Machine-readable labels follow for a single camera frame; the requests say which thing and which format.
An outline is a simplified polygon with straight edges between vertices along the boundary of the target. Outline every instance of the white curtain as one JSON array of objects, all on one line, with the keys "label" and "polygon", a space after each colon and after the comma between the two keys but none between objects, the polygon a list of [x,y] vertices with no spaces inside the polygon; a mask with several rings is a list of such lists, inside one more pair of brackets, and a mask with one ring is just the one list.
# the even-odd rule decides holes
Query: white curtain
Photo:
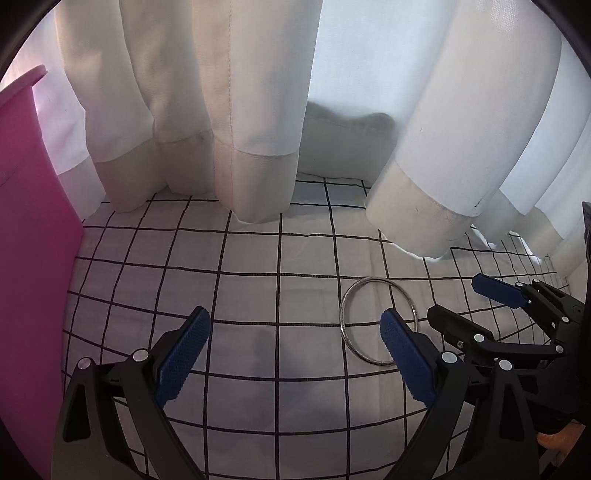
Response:
[{"label": "white curtain", "polygon": [[169,185],[257,222],[299,170],[373,184],[368,218],[417,255],[474,223],[565,276],[584,259],[591,80],[530,0],[63,0],[2,86],[38,63],[81,217]]},{"label": "white curtain", "polygon": [[95,212],[105,191],[86,148],[84,109],[64,71],[53,11],[21,47],[0,89],[39,64],[47,68],[33,90],[43,141],[68,198],[84,219]]}]

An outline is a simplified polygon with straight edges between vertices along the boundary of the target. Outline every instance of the metal screw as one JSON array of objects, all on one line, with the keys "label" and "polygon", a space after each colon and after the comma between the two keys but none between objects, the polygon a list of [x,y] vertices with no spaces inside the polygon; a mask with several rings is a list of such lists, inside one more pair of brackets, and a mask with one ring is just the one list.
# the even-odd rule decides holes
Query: metal screw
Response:
[{"label": "metal screw", "polygon": [[150,354],[148,353],[148,351],[147,351],[147,350],[145,350],[145,349],[143,349],[143,348],[142,348],[141,350],[136,350],[136,351],[134,352],[134,355],[133,355],[133,357],[134,357],[134,360],[135,360],[136,362],[143,362],[143,361],[144,361],[144,360],[146,360],[146,359],[147,359],[149,356],[150,356]]},{"label": "metal screw", "polygon": [[513,368],[513,365],[511,365],[511,362],[509,362],[509,360],[499,360],[499,367],[501,367],[501,370],[504,370],[505,372],[508,372],[509,370],[511,370]]},{"label": "metal screw", "polygon": [[447,364],[454,364],[457,362],[456,354],[453,352],[443,352],[441,359]]},{"label": "metal screw", "polygon": [[80,370],[86,370],[88,367],[90,367],[90,358],[86,356],[78,360],[78,368]]}]

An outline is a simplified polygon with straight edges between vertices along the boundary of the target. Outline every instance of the black grid line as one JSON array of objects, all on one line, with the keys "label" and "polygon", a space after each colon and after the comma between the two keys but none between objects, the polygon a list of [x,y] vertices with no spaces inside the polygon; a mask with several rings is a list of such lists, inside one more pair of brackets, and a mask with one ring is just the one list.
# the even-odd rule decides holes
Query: black grid line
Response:
[{"label": "black grid line", "polygon": [[558,285],[560,284],[558,278],[557,278],[557,272],[553,271],[553,272],[549,272],[550,273],[550,280],[551,280],[551,284],[553,287],[558,287]]},{"label": "black grid line", "polygon": [[152,328],[150,329],[150,339],[148,341],[148,348],[149,349],[152,348],[152,341],[154,340],[154,329],[156,327],[156,315],[157,315],[156,312],[158,309],[158,303],[160,302],[160,294],[162,293],[162,285],[164,284],[164,279],[166,278],[166,271],[169,268],[168,264],[170,263],[170,257],[173,254],[173,248],[174,248],[174,243],[177,239],[178,229],[181,226],[185,212],[189,208],[190,200],[191,200],[191,197],[189,197],[189,199],[186,200],[185,208],[183,209],[180,217],[178,218],[177,229],[174,233],[173,241],[170,243],[170,248],[168,249],[168,255],[166,256],[166,262],[164,263],[164,267],[162,268],[162,277],[160,278],[160,285],[158,285],[158,291],[156,292],[156,300],[154,303],[154,315],[152,317]]},{"label": "black grid line", "polygon": [[[144,312],[144,313],[150,313],[150,314],[156,314],[156,315],[163,315],[163,316],[168,316],[168,317],[173,317],[173,318],[178,318],[178,319],[186,319],[187,316],[186,315],[180,315],[178,313],[172,313],[172,312],[164,312],[161,310],[151,310],[151,309],[144,309],[142,307],[137,307],[134,305],[127,305],[124,303],[119,303],[119,302],[111,302],[109,300],[105,300],[105,299],[100,299],[98,297],[93,297],[90,295],[85,295],[82,293],[77,293],[74,291],[69,290],[68,291],[69,294],[74,295],[74,296],[79,296],[81,298],[84,299],[89,299],[89,300],[93,300],[93,301],[97,301],[100,303],[105,303],[105,304],[113,304],[114,306],[117,307],[121,307],[123,309],[128,309],[128,310],[135,310],[137,312]],[[487,308],[482,308],[482,309],[473,309],[473,310],[466,310],[465,312],[458,312],[459,315],[470,315],[472,313],[479,313],[479,312],[488,312],[490,310],[496,310],[496,309],[500,309],[500,308],[504,308],[504,305],[495,305],[492,307],[487,307]],[[420,317],[419,318],[419,322],[422,322],[423,320],[427,320],[426,317]],[[405,322],[407,323],[411,323],[414,320],[410,319],[410,320],[405,320]],[[275,326],[275,322],[243,322],[240,320],[223,320],[223,319],[212,319],[213,323],[224,323],[226,325],[267,325],[267,326]],[[372,322],[350,322],[347,323],[347,327],[358,327],[358,326],[371,326],[371,325],[379,325],[379,320],[376,321],[372,321]],[[320,322],[282,322],[281,326],[285,326],[285,327],[307,327],[307,326],[311,326],[311,327],[339,327],[340,324],[338,324],[338,322],[330,322],[330,323],[320,323]]]},{"label": "black grid line", "polygon": [[[455,438],[458,438],[461,435],[464,435],[466,432],[468,431],[468,429],[464,429],[461,432],[456,433],[455,435],[452,436],[452,440]],[[129,449],[131,452],[136,453],[137,455],[141,455],[141,456],[145,456],[144,453],[139,452],[137,450],[134,449]],[[369,468],[369,469],[365,469],[365,470],[359,470],[359,471],[355,471],[355,472],[351,472],[351,476],[354,475],[361,475],[364,473],[370,473],[370,472],[377,472],[379,470],[383,470],[385,468],[388,467],[392,467],[396,464],[396,461],[394,462],[388,462],[385,463],[384,465],[378,466],[378,467],[374,467],[374,468]],[[257,477],[247,477],[247,476],[235,476],[235,475],[224,475],[221,473],[210,473],[210,476],[216,476],[219,478],[228,478],[228,479],[235,479],[235,480],[272,480],[272,479],[264,479],[264,478],[257,478]],[[303,477],[303,478],[298,478],[295,480],[325,480],[325,479],[329,479],[329,478],[341,478],[344,475],[330,475],[330,476],[310,476],[310,477]]]},{"label": "black grid line", "polygon": [[[146,206],[146,209],[144,210],[144,213],[142,214],[142,217],[139,219],[138,222],[138,227],[142,224],[142,221],[144,220],[146,213],[148,213],[148,210],[150,209],[150,205],[152,205],[152,199],[156,196],[156,194],[152,195],[152,198],[150,198],[150,200],[148,201],[148,204]],[[125,253],[125,257],[123,258],[123,262],[121,265],[121,268],[119,269],[119,273],[117,274],[117,279],[115,280],[115,284],[113,285],[113,290],[111,292],[111,302],[113,302],[113,300],[115,299],[115,292],[117,291],[117,285],[119,285],[119,280],[121,279],[121,275],[123,274],[123,270],[125,268],[125,262],[127,261],[127,259],[129,258],[129,252],[131,252],[131,247],[134,244],[134,240],[135,237],[138,235],[138,230],[137,228],[134,229],[134,234],[131,237],[131,241],[129,242],[129,246],[127,247],[127,252]],[[109,328],[109,318],[111,317],[111,308],[113,307],[112,303],[109,303],[109,308],[107,309],[107,317],[105,319],[105,328],[103,329],[103,335],[100,341],[100,357],[99,357],[99,363],[103,362],[103,351],[105,349],[105,337],[107,335],[107,328]]]},{"label": "black grid line", "polygon": [[[495,261],[496,269],[499,271],[499,275],[501,275],[501,268],[499,266],[499,262],[497,261],[497,259],[495,257],[495,251],[492,248],[491,248],[491,253],[492,253],[492,259]],[[515,312],[513,309],[510,309],[510,311],[511,311],[511,314],[513,315],[513,320],[515,321],[515,330],[519,330],[519,324],[517,323],[517,317],[515,316]],[[519,333],[517,334],[517,342],[521,343],[521,337],[519,336]]]},{"label": "black grid line", "polygon": [[[424,413],[426,411],[427,411],[426,408],[421,408],[419,410],[413,411],[412,413],[408,414],[408,416],[410,417],[413,415],[417,415],[419,413]],[[176,419],[176,418],[170,417],[170,416],[167,416],[166,418],[172,423],[180,423],[183,425],[197,427],[200,429],[204,428],[204,425],[202,423],[196,423],[193,421]],[[389,419],[380,420],[380,421],[373,421],[371,423],[364,423],[362,425],[355,425],[352,427],[342,427],[342,428],[338,428],[338,429],[324,429],[324,430],[308,430],[308,431],[297,430],[294,432],[275,432],[275,431],[270,431],[270,430],[231,429],[231,428],[227,428],[227,427],[216,427],[216,426],[212,426],[212,425],[208,425],[207,428],[208,428],[208,430],[214,430],[216,432],[226,432],[226,433],[243,433],[243,434],[248,434],[248,435],[263,435],[263,436],[268,436],[268,437],[277,437],[277,436],[279,436],[279,437],[301,437],[301,436],[311,436],[311,435],[324,435],[327,433],[344,433],[349,430],[362,430],[362,429],[367,429],[370,427],[377,427],[380,425],[386,425],[388,423],[392,423],[393,421],[402,420],[403,418],[404,418],[403,415],[398,415],[396,417],[392,417]]]},{"label": "black grid line", "polygon": [[[270,235],[272,236],[277,236],[276,233],[271,233]],[[300,236],[300,235],[293,235],[291,233],[282,233],[282,236]],[[344,236],[344,235],[335,235],[335,238],[351,238],[350,236]],[[76,259],[78,260],[91,260],[91,257],[83,257],[80,255],[76,256]],[[135,263],[135,262],[123,262],[121,260],[110,260],[107,258],[92,258],[93,262],[102,262],[102,263],[110,263],[110,264],[114,264],[114,265],[129,265],[131,267],[146,267],[146,268],[155,268],[158,270],[182,270],[182,271],[187,271],[187,272],[196,272],[196,273],[210,273],[210,274],[217,274],[218,270],[211,270],[211,269],[207,269],[207,268],[191,268],[191,267],[180,267],[180,266],[170,266],[167,265],[165,267],[163,267],[162,265],[154,265],[154,264],[146,264],[146,263]],[[236,272],[236,271],[225,271],[222,270],[219,272],[221,275],[233,275],[236,277],[275,277],[277,276],[277,272]],[[292,273],[292,272],[280,272],[280,275],[282,277],[301,277],[301,278],[337,278],[337,275],[327,275],[327,274],[305,274],[305,273]],[[514,275],[490,275],[491,278],[498,278],[498,279],[503,279],[503,278],[514,278],[516,276],[516,274]],[[338,278],[342,278],[345,280],[360,280],[362,278],[365,278],[362,275],[339,275]],[[389,280],[394,280],[394,281],[419,281],[419,280],[432,280],[432,281],[443,281],[443,280],[471,280],[473,277],[468,277],[465,275],[460,275],[460,276],[454,276],[454,277],[390,277],[387,276],[387,278]]]},{"label": "black grid line", "polygon": [[277,288],[275,292],[275,398],[274,398],[274,421],[275,421],[275,480],[279,480],[280,478],[280,446],[279,446],[279,402],[280,402],[280,395],[279,395],[279,378],[280,378],[280,370],[279,370],[279,337],[280,337],[280,329],[281,329],[281,322],[280,322],[280,298],[281,298],[281,233],[283,230],[283,214],[279,215],[279,228],[278,228],[278,235],[277,235]]},{"label": "black grid line", "polygon": [[[472,248],[472,241],[470,240],[470,235],[468,235],[467,233],[466,233],[466,238],[468,239],[468,245],[470,245],[470,248]],[[475,252],[473,252],[473,254],[474,254],[474,258],[476,259],[476,263],[478,264],[478,269],[480,270],[480,273],[483,274],[484,272],[482,271],[482,266],[480,265],[480,260],[478,260],[478,256],[476,255]],[[492,300],[491,299],[488,299],[488,303],[491,305],[491,308],[492,308]],[[496,315],[495,315],[495,311],[494,310],[492,310],[492,317],[495,320],[496,329],[499,332],[499,338],[500,338],[501,337],[501,329],[499,328],[499,322],[496,321]]]},{"label": "black grid line", "polygon": [[[425,257],[423,257],[423,265],[425,265],[425,271],[427,272],[427,279],[429,280],[429,288],[431,289],[431,298],[433,299],[433,304],[437,304],[437,300],[435,299],[435,290],[433,288],[433,278],[431,277],[431,274],[429,273],[429,267],[427,265],[427,259],[425,259]],[[443,348],[445,350],[445,340],[443,339],[443,334],[441,333],[441,348]]]},{"label": "black grid line", "polygon": [[[501,244],[503,245],[503,248],[505,249],[505,251],[508,252],[507,247],[506,247],[505,243],[502,240],[501,240]],[[509,261],[511,262],[511,268],[513,269],[513,272],[515,273],[515,278],[517,279],[517,281],[520,281],[519,280],[519,276],[517,275],[517,270],[515,270],[515,264],[513,263],[513,260],[512,260],[511,257],[509,257]],[[521,266],[525,270],[525,273],[527,273],[527,270],[525,269],[525,266],[523,265],[523,262],[521,262]],[[534,321],[531,319],[531,317],[529,315],[528,315],[528,318],[530,319],[530,327],[533,327],[534,326]],[[532,343],[535,343],[534,329],[533,328],[531,329],[531,340],[532,340]]]},{"label": "black grid line", "polygon": [[[111,213],[111,215],[107,219],[107,221],[105,223],[105,228],[109,224],[109,221],[111,220],[111,218],[113,217],[114,214],[115,214],[115,212]],[[99,248],[99,245],[100,245],[101,240],[103,239],[103,236],[105,235],[105,231],[106,231],[105,228],[103,228],[103,231],[100,233],[99,241],[96,243],[95,249],[92,252],[92,256],[88,259],[89,260],[88,267],[86,268],[86,272],[84,274],[84,279],[82,280],[82,283],[80,285],[79,295],[78,295],[78,298],[76,299],[76,305],[74,306],[74,312],[72,313],[72,322],[70,324],[69,333],[71,333],[72,330],[74,329],[74,320],[76,318],[76,312],[78,310],[78,305],[80,304],[80,298],[81,298],[80,293],[82,292],[82,289],[84,288],[84,285],[86,283],[86,279],[88,278],[88,273],[90,272],[90,267],[92,265],[92,261],[93,261],[95,255],[96,255],[96,251]],[[68,360],[70,357],[70,340],[71,340],[71,338],[72,338],[71,336],[68,336],[68,344],[66,346],[66,358],[64,359],[64,361],[65,361],[64,367],[65,367],[66,371],[68,369]],[[63,395],[64,396],[66,395],[66,382],[64,382],[64,385],[63,385]]]},{"label": "black grid line", "polygon": [[[454,255],[453,250],[450,250],[450,253],[452,255],[453,263],[456,266],[457,274],[459,277],[461,277],[462,272],[460,272],[460,267],[457,264],[456,256]],[[464,299],[466,300],[466,306],[468,307],[468,311],[469,311],[470,310],[470,303],[468,302],[468,293],[466,291],[466,286],[464,285],[464,281],[462,280],[461,282],[462,282],[462,290],[464,292]],[[469,316],[470,316],[470,320],[474,321],[474,318],[472,317],[472,313],[470,313]]]},{"label": "black grid line", "polygon": [[[324,192],[326,193],[326,203],[329,206],[329,218],[330,218],[330,228],[333,234],[333,245],[335,249],[335,272],[336,272],[336,279],[337,279],[337,289],[339,295],[339,305],[342,300],[342,286],[340,284],[340,269],[339,269],[339,250],[337,247],[337,237],[336,237],[336,230],[335,230],[335,219],[333,218],[333,211],[332,205],[330,204],[330,195],[329,195],[329,188],[328,184],[326,183],[326,178],[323,178],[324,181]],[[345,345],[345,341],[341,339],[341,350],[343,352],[343,372],[345,374],[345,414],[346,414],[346,421],[347,421],[347,452],[346,452],[346,475],[345,479],[349,480],[351,476],[351,407],[349,403],[349,371],[347,365],[347,347]]]},{"label": "black grid line", "polygon": [[[216,286],[213,291],[213,300],[212,300],[212,312],[211,318],[215,317],[216,311],[216,303],[217,303],[217,292],[219,290],[220,278],[221,278],[221,271],[222,271],[222,262],[223,262],[223,253],[226,248],[226,240],[228,239],[228,229],[230,228],[230,221],[232,220],[232,212],[228,212],[228,219],[226,221],[226,229],[224,233],[224,237],[222,240],[222,248],[220,250],[220,260],[217,264],[217,275],[216,275]],[[205,463],[205,477],[209,478],[209,448],[207,445],[207,398],[208,398],[208,387],[209,387],[209,369],[211,366],[212,360],[212,340],[213,340],[213,330],[214,330],[214,323],[212,322],[211,329],[209,331],[209,340],[207,341],[207,360],[206,360],[206,367],[205,367],[205,382],[203,386],[203,458]]]},{"label": "black grid line", "polygon": [[[363,187],[363,192],[365,193],[365,197],[367,198],[368,191],[365,187],[365,182],[361,181],[361,186]],[[386,278],[390,277],[390,273],[388,271],[388,260],[386,259],[386,250],[384,248],[384,239],[382,237],[382,231],[378,230],[378,238],[379,238],[379,247],[382,251],[382,260],[384,262],[384,273],[386,274]],[[394,292],[392,291],[392,285],[388,285],[388,291],[390,293],[390,300],[392,301],[392,308],[396,309],[396,302],[394,301]],[[404,377],[401,375],[400,378],[402,379],[402,412],[404,413],[404,448],[408,446],[408,415],[407,415],[407,385]]]}]

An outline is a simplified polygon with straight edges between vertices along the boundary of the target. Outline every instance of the pink container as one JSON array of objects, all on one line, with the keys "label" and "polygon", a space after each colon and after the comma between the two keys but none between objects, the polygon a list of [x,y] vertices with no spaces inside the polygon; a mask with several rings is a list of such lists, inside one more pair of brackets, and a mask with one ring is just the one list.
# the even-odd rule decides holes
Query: pink container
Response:
[{"label": "pink container", "polygon": [[64,310],[82,225],[41,137],[33,85],[46,73],[38,66],[0,92],[0,418],[49,480]]}]

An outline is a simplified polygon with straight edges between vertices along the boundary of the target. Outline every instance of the grid tablecloth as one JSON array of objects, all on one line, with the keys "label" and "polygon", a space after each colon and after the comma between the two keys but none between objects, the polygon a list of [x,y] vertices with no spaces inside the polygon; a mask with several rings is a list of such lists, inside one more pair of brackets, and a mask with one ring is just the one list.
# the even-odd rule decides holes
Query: grid tablecloth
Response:
[{"label": "grid tablecloth", "polygon": [[[568,286],[549,258],[528,254],[512,233],[489,246],[470,229],[438,260],[410,255],[368,223],[367,192],[362,181],[299,174],[289,210],[256,225],[213,199],[168,190],[131,213],[104,202],[84,222],[64,325],[64,384],[79,358],[120,361],[201,305],[214,319],[211,341],[165,412],[202,471],[383,478],[425,410],[396,368],[366,364],[345,348],[338,308],[346,289],[370,275],[396,281],[417,305],[420,331],[443,349],[425,320],[434,303],[497,339],[547,341],[524,312],[474,293],[475,274]],[[410,321],[404,299],[382,284],[358,291],[347,311],[350,337],[378,359],[389,359],[379,315],[393,301]],[[125,403],[117,405],[139,468],[156,476]],[[439,473],[453,466],[469,417],[465,406]]]}]

